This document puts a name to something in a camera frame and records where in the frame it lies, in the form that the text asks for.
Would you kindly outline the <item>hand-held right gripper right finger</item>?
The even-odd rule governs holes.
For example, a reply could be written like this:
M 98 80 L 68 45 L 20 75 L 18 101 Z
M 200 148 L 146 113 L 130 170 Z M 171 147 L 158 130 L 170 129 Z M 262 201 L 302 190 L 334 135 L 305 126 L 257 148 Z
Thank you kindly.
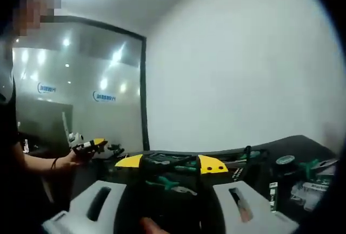
M 227 165 L 216 157 L 198 155 L 198 198 L 201 233 L 293 233 L 298 224 L 274 210 L 265 194 L 256 190 L 260 165 L 248 158 Z

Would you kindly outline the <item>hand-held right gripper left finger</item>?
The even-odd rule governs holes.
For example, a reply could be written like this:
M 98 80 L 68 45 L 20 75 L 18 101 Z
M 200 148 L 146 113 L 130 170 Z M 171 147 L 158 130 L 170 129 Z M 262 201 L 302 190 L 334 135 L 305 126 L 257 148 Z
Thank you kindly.
M 144 154 L 123 159 L 93 159 L 77 170 L 72 199 L 42 224 L 44 233 L 143 233 L 141 218 L 148 214 Z

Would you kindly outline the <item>person's left hand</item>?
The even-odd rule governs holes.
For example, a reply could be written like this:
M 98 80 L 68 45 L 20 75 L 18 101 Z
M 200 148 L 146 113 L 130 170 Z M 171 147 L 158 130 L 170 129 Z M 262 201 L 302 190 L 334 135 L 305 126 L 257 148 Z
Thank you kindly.
M 90 151 L 87 153 L 75 153 L 74 150 L 70 150 L 69 154 L 62 158 L 63 165 L 74 167 L 85 164 L 92 159 L 94 154 L 94 151 Z

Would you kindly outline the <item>person's right hand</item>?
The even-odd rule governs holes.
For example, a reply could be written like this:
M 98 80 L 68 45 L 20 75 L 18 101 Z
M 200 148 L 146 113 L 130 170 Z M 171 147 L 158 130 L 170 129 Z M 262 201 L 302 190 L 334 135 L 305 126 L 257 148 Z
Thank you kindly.
M 143 217 L 141 219 L 141 226 L 146 234 L 163 234 L 167 233 L 158 224 L 156 224 L 151 218 Z

